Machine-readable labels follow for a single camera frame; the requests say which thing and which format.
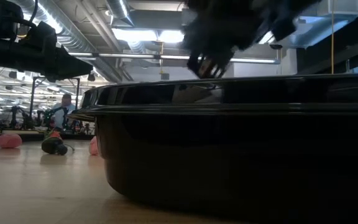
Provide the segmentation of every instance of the black object on floor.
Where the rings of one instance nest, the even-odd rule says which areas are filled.
[[[358,75],[116,85],[96,121],[127,197],[254,223],[358,223]]]

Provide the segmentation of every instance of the pink ball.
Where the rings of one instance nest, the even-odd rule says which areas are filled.
[[[22,138],[18,134],[3,134],[0,136],[0,148],[14,149],[22,145]]]
[[[97,156],[99,155],[99,151],[98,151],[98,139],[95,137],[93,137],[93,139],[91,140],[91,143],[89,144],[89,153],[92,156]]]

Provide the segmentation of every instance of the floor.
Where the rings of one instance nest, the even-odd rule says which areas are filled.
[[[0,223],[231,223],[131,202],[110,188],[89,141],[65,143],[76,151],[48,155],[40,142],[0,149]]]

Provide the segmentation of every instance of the man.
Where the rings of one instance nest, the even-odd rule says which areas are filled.
[[[52,109],[56,109],[59,107],[65,107],[68,109],[68,112],[75,110],[75,105],[71,103],[71,95],[64,94],[62,98],[62,103],[57,103],[53,106]],[[55,127],[63,129],[63,121],[64,121],[65,112],[63,110],[58,110],[55,113]]]

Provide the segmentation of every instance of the shirt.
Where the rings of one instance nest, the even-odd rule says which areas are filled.
[[[57,103],[57,104],[55,104],[55,106],[53,106],[52,109],[56,109],[56,108],[59,108],[61,106],[62,106],[61,103]],[[75,110],[75,105],[70,104],[70,105],[66,106],[65,108],[67,108],[68,112],[70,112],[70,111]],[[64,117],[64,115],[65,115],[65,112],[63,110],[56,111],[56,113],[55,113],[55,127],[63,128],[63,120],[64,120],[63,117]]]

